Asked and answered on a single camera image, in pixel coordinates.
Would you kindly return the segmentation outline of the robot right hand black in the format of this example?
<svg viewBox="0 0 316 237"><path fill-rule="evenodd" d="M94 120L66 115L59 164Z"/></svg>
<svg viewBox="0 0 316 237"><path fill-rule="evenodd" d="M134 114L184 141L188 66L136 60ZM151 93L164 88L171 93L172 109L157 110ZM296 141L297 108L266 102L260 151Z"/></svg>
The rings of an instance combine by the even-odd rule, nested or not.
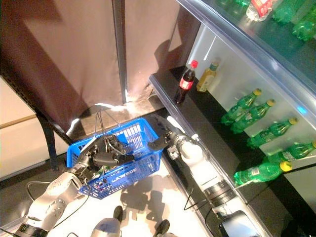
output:
<svg viewBox="0 0 316 237"><path fill-rule="evenodd" d="M158 115L152 115L152 118L155 120L156 125L163 130L163 135L152 142L148 142L148 147L151 150L159 151L163 150L167 146L175 145L177 144L177 140L181 136L185 135L179 128L172 125L167 119Z"/></svg>

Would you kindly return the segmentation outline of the robot left hand black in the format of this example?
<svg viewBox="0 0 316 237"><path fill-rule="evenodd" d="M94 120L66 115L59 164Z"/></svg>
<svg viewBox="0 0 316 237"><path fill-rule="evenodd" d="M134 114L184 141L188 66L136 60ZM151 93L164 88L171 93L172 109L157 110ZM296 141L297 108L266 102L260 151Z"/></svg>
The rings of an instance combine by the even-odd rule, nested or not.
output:
<svg viewBox="0 0 316 237"><path fill-rule="evenodd" d="M95 175L103 166L112 168L134 160L134 155L127 152L116 135L101 135L93 137L83 147L77 164Z"/></svg>

